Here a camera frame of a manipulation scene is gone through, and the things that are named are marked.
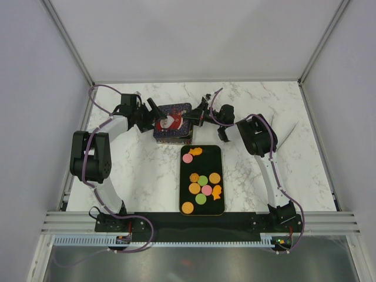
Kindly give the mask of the gold tin lid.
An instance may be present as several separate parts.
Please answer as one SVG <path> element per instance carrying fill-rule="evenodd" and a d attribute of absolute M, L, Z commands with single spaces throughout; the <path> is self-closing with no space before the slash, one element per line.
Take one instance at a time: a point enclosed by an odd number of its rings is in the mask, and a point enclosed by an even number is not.
<path fill-rule="evenodd" d="M 161 105 L 158 109 L 166 115 L 166 118 L 156 121 L 153 131 L 155 139 L 188 137 L 191 125 L 183 115 L 192 110 L 190 103 Z"/>

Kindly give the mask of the square cookie tin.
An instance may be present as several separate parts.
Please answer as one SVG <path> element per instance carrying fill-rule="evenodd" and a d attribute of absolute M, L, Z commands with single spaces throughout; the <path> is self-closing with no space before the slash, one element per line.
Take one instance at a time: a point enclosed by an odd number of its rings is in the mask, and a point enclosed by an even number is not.
<path fill-rule="evenodd" d="M 193 130 L 190 130 L 187 136 L 170 137 L 170 138 L 156 138 L 156 143 L 163 145 L 190 145 L 193 140 Z"/>

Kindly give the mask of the black rectangular tray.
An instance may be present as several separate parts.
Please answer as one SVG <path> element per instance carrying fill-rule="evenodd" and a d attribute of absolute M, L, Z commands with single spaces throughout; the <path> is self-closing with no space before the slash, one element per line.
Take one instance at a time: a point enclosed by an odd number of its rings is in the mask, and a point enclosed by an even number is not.
<path fill-rule="evenodd" d="M 224 213 L 224 176 L 219 146 L 185 145 L 181 148 L 179 210 L 184 216 Z"/>

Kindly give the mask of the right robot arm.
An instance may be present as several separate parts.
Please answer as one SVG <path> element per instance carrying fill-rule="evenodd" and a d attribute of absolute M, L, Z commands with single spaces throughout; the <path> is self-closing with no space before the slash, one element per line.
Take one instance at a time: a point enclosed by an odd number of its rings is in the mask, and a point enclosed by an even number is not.
<path fill-rule="evenodd" d="M 290 220 L 296 217 L 296 208 L 287 196 L 278 168 L 278 138 L 266 119 L 261 114 L 251 114 L 235 122 L 233 106 L 223 105 L 217 112 L 205 98 L 197 108 L 183 114 L 183 118 L 198 127 L 205 122 L 219 125 L 218 135 L 223 142 L 230 141 L 226 130 L 236 128 L 247 152 L 255 158 L 261 170 L 267 190 L 267 206 L 271 214 L 268 217 L 270 228 L 277 232 L 287 228 Z"/>

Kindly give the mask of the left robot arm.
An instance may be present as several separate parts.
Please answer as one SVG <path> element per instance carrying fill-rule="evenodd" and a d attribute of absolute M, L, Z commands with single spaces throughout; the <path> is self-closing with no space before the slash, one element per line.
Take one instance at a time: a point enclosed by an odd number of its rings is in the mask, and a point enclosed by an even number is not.
<path fill-rule="evenodd" d="M 108 225 L 124 231 L 129 219 L 124 201 L 118 196 L 110 179 L 112 170 L 111 142 L 137 126 L 141 132 L 167 116 L 148 98 L 149 106 L 139 94 L 122 94 L 109 117 L 92 131 L 76 131 L 72 138 L 69 170 L 85 184 L 99 203 L 99 210 L 109 214 Z"/>

